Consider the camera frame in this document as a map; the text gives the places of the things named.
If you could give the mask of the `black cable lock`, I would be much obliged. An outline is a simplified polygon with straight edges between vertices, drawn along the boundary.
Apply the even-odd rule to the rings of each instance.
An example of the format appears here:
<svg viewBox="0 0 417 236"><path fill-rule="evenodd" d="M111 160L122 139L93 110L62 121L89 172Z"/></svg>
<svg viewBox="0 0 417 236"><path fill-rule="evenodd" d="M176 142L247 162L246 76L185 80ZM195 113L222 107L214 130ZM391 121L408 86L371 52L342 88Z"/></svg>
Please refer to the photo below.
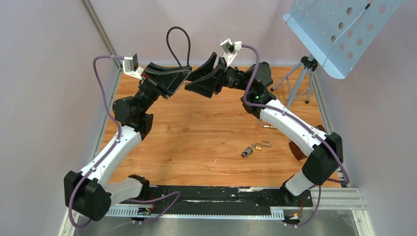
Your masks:
<svg viewBox="0 0 417 236"><path fill-rule="evenodd" d="M173 38L172 34L174 34L174 36L176 36L176 37L179 37L178 33L173 33L174 31L182 32L182 34L184 35L185 41L187 43L185 65L182 63L182 61L180 60L180 58L178 56L179 49L184 49L184 46L180 46L181 41L179 39L175 39L174 41L172 41L172 38ZM176 64L178 65L178 67L180 67L180 68L182 68L182 67L191 68L191 64L190 64L191 39L190 39L190 36L189 36L188 32L180 26L172 26L167 30L165 40L166 40L166 45L168 47L168 50L171 53L171 55L173 56Z"/></svg>

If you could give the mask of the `small brass padlock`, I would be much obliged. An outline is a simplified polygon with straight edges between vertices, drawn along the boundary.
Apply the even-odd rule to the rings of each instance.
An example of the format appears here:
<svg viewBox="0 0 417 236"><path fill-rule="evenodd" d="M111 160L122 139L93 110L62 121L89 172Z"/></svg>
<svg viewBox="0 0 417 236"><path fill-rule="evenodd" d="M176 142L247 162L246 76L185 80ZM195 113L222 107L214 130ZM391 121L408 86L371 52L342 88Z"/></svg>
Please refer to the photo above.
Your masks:
<svg viewBox="0 0 417 236"><path fill-rule="evenodd" d="M264 148L264 147L271 148L272 146L273 146L273 144L271 142L260 141L259 143L254 144L254 149L255 150L262 150L262 148Z"/></svg>

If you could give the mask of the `small padlock keys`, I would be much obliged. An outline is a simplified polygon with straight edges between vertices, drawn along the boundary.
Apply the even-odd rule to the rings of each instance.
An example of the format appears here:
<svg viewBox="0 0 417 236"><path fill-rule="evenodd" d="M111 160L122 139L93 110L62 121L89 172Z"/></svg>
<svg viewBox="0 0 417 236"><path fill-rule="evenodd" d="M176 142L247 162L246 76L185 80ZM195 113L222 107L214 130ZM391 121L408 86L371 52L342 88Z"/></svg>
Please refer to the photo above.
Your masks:
<svg viewBox="0 0 417 236"><path fill-rule="evenodd" d="M243 158L248 157L249 155L251 155L253 153L253 148L252 147L247 147L242 153L241 156Z"/></svg>

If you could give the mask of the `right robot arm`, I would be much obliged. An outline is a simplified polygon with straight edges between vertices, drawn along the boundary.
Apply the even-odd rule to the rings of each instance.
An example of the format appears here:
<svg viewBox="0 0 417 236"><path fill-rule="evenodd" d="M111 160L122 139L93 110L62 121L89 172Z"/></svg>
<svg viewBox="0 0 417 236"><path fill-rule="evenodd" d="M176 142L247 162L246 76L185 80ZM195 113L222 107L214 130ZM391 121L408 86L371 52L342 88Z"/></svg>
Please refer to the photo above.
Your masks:
<svg viewBox="0 0 417 236"><path fill-rule="evenodd" d="M220 93L223 87L244 90L241 100L245 110L278 129L307 157L301 170L283 183L283 203L294 205L302 192L313 185L321 186L343 163L340 135L327 134L309 125L268 90L273 79L267 62L241 71L228 66L224 57L212 53L203 65L191 72L188 81L186 90L208 98Z"/></svg>

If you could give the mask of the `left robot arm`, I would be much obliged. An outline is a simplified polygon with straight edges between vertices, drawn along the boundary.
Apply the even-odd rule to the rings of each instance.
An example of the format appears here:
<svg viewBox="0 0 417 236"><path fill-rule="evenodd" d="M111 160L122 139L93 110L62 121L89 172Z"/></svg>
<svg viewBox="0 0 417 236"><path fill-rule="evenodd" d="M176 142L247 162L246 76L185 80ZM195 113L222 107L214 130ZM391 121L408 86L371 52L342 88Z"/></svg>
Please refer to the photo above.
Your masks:
<svg viewBox="0 0 417 236"><path fill-rule="evenodd" d="M191 66L163 67L151 62L145 68L128 69L127 64L123 64L124 74L139 80L138 92L113 102L110 119L117 126L116 134L80 171L69 171L64 177L69 216L75 211L91 221L99 221L115 204L132 198L139 203L150 199L151 191L141 176L130 175L114 184L110 184L109 179L151 131L154 115L148 113L149 108L158 98L174 95L191 71Z"/></svg>

